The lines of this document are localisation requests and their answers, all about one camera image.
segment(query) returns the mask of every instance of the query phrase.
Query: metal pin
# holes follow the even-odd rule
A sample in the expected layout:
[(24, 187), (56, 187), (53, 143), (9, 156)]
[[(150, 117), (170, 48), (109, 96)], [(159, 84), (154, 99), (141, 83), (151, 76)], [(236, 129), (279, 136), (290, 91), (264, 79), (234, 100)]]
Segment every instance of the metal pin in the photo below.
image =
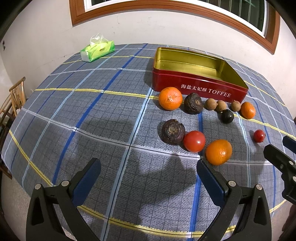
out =
[(35, 189), (38, 190), (39, 188), (41, 188), (41, 184), (38, 183), (35, 185)]
[(69, 181), (68, 180), (62, 181), (62, 186), (63, 187), (66, 187), (68, 185), (69, 185)]
[(257, 185), (256, 185), (256, 188), (257, 188), (258, 190), (262, 190), (263, 187), (262, 187), (260, 184), (257, 184)]
[(232, 187), (235, 187), (235, 185), (236, 185), (235, 181), (229, 181), (228, 184), (229, 184), (229, 186), (232, 186)]

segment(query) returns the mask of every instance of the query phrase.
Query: tomato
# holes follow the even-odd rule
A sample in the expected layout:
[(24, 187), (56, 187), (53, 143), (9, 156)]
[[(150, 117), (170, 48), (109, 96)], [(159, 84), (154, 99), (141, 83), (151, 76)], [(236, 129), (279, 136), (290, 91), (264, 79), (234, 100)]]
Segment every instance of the tomato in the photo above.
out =
[(184, 136), (183, 144), (188, 151), (199, 152), (205, 146), (205, 136), (200, 131), (188, 132)]
[(265, 139), (265, 133), (262, 130), (256, 130), (253, 135), (253, 139), (255, 142), (260, 143), (263, 142)]

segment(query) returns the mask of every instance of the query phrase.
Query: white wall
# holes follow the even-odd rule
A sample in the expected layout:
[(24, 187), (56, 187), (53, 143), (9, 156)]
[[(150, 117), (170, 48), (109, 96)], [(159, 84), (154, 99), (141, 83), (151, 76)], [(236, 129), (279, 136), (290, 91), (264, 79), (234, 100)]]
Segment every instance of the white wall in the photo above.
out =
[(296, 40), (282, 19), (277, 49), (271, 55), (240, 32), (195, 15), (125, 12), (72, 27), (68, 0), (33, 0), (7, 31), (6, 49), (0, 52), (13, 83), (26, 76), (28, 92), (98, 32), (115, 44), (180, 45), (233, 59), (264, 75), (296, 116)]
[(8, 97), (9, 88), (12, 85), (13, 84), (11, 83), (10, 78), (6, 72), (6, 69), (4, 67), (2, 57), (0, 54), (0, 107), (3, 104), (3, 102), (5, 101), (5, 99)]

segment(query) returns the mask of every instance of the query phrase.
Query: orange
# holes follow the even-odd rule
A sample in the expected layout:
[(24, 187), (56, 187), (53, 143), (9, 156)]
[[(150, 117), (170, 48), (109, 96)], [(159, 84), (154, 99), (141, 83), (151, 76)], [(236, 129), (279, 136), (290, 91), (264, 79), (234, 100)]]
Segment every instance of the orange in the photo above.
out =
[(252, 119), (256, 114), (256, 109), (250, 102), (244, 102), (241, 106), (241, 114), (246, 119)]
[(215, 140), (207, 146), (205, 156), (209, 163), (221, 165), (226, 162), (232, 155), (231, 144), (223, 139)]
[(160, 92), (158, 101), (165, 110), (175, 110), (182, 104), (183, 97), (177, 88), (167, 87)]

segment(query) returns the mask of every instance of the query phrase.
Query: white window frame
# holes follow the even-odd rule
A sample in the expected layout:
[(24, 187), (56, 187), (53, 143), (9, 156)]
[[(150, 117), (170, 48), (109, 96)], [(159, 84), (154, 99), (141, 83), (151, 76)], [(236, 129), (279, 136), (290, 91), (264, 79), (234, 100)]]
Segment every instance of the white window frame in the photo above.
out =
[[(120, 3), (120, 2), (127, 2), (127, 1), (137, 1), (137, 0), (109, 0), (106, 2), (102, 2), (99, 4), (96, 4), (94, 6), (91, 5), (91, 0), (84, 0), (84, 9), (86, 12), (91, 11), (93, 9), (99, 8), (99, 7), (103, 7), (103, 6), (107, 6), (107, 5), (111, 5), (111, 4), (115, 4), (115, 3)], [(186, 3), (191, 3), (191, 4), (195, 4), (201, 7), (205, 7), (211, 10), (214, 10), (216, 12), (220, 12), (223, 13), (239, 22), (241, 22), (242, 24), (246, 25), (247, 27), (249, 27), (250, 29), (254, 30), (256, 33), (258, 33), (259, 35), (261, 35), (263, 38), (265, 38), (266, 35), (266, 30), (267, 30), (267, 24), (268, 24), (268, 6), (266, 3), (266, 0), (264, 0), (264, 22), (263, 22), (263, 30), (260, 31), (258, 28), (256, 28), (255, 26), (253, 26), (252, 24), (250, 24), (248, 21), (244, 20), (243, 18), (235, 15), (234, 13), (227, 11), (221, 7), (215, 6), (213, 4), (207, 3), (207, 2), (202, 2), (199, 0), (175, 0), (175, 1), (179, 1), (179, 2), (186, 2)]]

